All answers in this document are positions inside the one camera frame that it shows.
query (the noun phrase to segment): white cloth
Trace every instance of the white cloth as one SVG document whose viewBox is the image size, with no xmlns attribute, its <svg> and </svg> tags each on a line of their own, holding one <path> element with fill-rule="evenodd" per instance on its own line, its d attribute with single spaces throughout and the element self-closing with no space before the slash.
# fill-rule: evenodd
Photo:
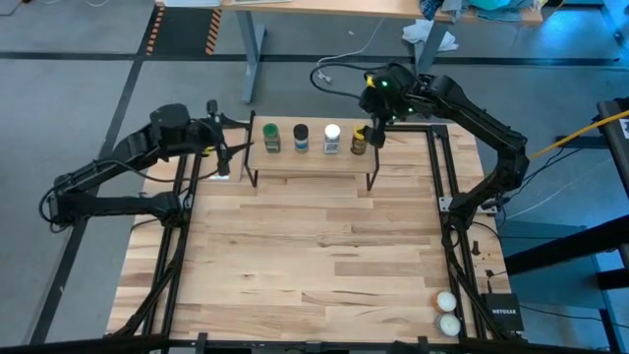
<svg viewBox="0 0 629 354">
<path fill-rule="evenodd" d="M 431 28 L 432 21 L 415 20 L 414 25 L 406 26 L 403 28 L 404 33 L 402 34 L 402 39 L 413 44 L 421 41 L 426 43 Z M 439 51 L 456 50 L 459 47 L 459 44 L 455 43 L 455 40 L 456 38 L 454 37 L 454 35 L 450 34 L 450 32 L 447 31 L 443 36 L 441 45 L 439 45 Z"/>
</svg>

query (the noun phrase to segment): desk leg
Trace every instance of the desk leg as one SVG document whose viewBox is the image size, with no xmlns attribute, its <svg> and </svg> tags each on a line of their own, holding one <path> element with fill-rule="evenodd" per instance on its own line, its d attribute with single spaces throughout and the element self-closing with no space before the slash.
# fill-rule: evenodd
<svg viewBox="0 0 629 354">
<path fill-rule="evenodd" d="M 249 11 L 237 11 L 238 25 L 245 44 L 247 55 L 247 73 L 243 92 L 243 102 L 251 103 L 256 86 L 257 69 L 259 67 L 259 54 L 262 51 L 266 28 L 264 25 L 254 25 L 252 13 Z"/>
<path fill-rule="evenodd" d="M 448 30 L 448 23 L 434 22 L 426 43 L 415 43 L 415 74 L 425 74 L 434 61 L 439 45 Z"/>
</svg>

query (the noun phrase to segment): desk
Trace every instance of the desk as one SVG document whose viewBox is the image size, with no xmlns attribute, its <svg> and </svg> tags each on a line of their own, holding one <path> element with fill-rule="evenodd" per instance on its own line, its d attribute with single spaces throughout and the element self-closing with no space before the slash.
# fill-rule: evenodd
<svg viewBox="0 0 629 354">
<path fill-rule="evenodd" d="M 155 0 L 163 6 L 163 0 Z M 247 72 L 242 100 L 251 102 L 256 85 L 259 56 L 262 51 L 266 28 L 262 24 L 254 24 L 252 11 L 303 13 L 322 15 L 377 16 L 384 18 L 423 19 L 419 8 L 419 0 L 293 0 L 288 3 L 259 5 L 233 5 L 232 0 L 223 0 L 221 8 L 236 11 L 238 23 L 245 44 L 247 55 Z M 541 11 L 522 10 L 522 24 L 539 25 L 542 23 Z M 449 26 L 450 16 L 440 10 L 434 16 L 435 23 L 430 30 L 426 44 L 415 45 L 416 73 L 425 73 L 434 60 L 439 44 L 443 40 Z M 477 22 L 476 12 L 468 11 L 460 22 Z"/>
<path fill-rule="evenodd" d="M 442 185 L 449 196 L 441 142 L 451 146 L 462 191 L 483 179 L 476 140 L 457 125 L 439 125 L 440 140 L 429 139 L 436 133 L 430 125 L 404 127 L 422 127 L 425 134 L 387 133 L 370 192 L 364 174 L 325 171 L 267 171 L 257 188 L 247 178 L 199 182 L 171 338 L 194 340 L 207 332 L 213 340 L 391 343 L 425 335 L 430 343 L 456 343 L 433 325 L 431 297 L 450 288 L 435 190 Z M 209 163 L 200 174 L 214 168 Z M 160 162 L 148 173 L 168 178 L 176 166 L 176 159 Z M 146 181 L 144 189 L 169 187 Z M 494 227 L 486 215 L 476 221 Z M 148 293 L 161 230 L 151 223 L 132 233 L 108 330 L 120 327 Z M 485 270 L 505 270 L 500 244 L 483 227 L 473 225 L 468 235 L 470 244 L 479 242 L 472 264 L 486 291 Z M 493 277 L 491 286 L 510 291 L 506 274 Z M 461 308 L 467 334 L 475 336 L 465 293 Z"/>
</svg>

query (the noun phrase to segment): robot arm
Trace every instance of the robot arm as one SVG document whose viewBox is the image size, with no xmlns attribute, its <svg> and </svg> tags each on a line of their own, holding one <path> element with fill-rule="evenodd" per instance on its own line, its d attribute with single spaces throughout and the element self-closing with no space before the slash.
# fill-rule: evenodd
<svg viewBox="0 0 629 354">
<path fill-rule="evenodd" d="M 87 191 L 129 170 L 143 170 L 159 159 L 188 153 L 206 154 L 213 150 L 218 156 L 217 172 L 229 174 L 229 160 L 247 145 L 227 147 L 223 129 L 246 128 L 249 124 L 232 121 L 216 114 L 216 101 L 207 103 L 207 118 L 191 119 L 183 104 L 162 106 L 150 114 L 147 124 L 123 139 L 113 152 L 74 172 L 57 177 L 46 194 L 49 217 L 53 224 L 68 226 L 83 217 L 97 215 L 130 215 L 149 213 L 164 225 L 177 225 L 182 220 L 179 197 L 172 192 L 152 198 L 99 198 Z"/>
<path fill-rule="evenodd" d="M 497 151 L 496 167 L 485 180 L 470 192 L 453 196 L 448 222 L 456 229 L 468 229 L 477 208 L 487 200 L 520 187 L 529 166 L 527 139 L 470 102 L 452 79 L 416 77 L 398 64 L 389 64 L 367 73 L 366 80 L 360 106 L 373 117 L 374 127 L 365 128 L 365 137 L 376 148 L 384 145 L 386 124 L 422 113 L 458 123 Z"/>
</svg>

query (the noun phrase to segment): jar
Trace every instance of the jar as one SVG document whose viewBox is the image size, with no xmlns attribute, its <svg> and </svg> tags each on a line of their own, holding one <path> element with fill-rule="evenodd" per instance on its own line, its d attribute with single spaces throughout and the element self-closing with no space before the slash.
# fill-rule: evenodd
<svg viewBox="0 0 629 354">
<path fill-rule="evenodd" d="M 278 153 L 280 151 L 279 129 L 275 124 L 269 123 L 262 128 L 264 146 L 266 152 Z"/>
<path fill-rule="evenodd" d="M 293 128 L 295 136 L 295 151 L 298 153 L 306 153 L 308 151 L 308 127 L 304 124 L 298 124 Z"/>
<path fill-rule="evenodd" d="M 352 136 L 352 147 L 350 151 L 354 155 L 362 155 L 367 151 L 367 141 L 365 140 L 365 126 L 354 127 L 354 135 Z"/>
<path fill-rule="evenodd" d="M 323 153 L 338 153 L 338 146 L 341 142 L 341 128 L 336 124 L 328 124 L 325 127 L 325 141 L 323 142 Z"/>
</svg>

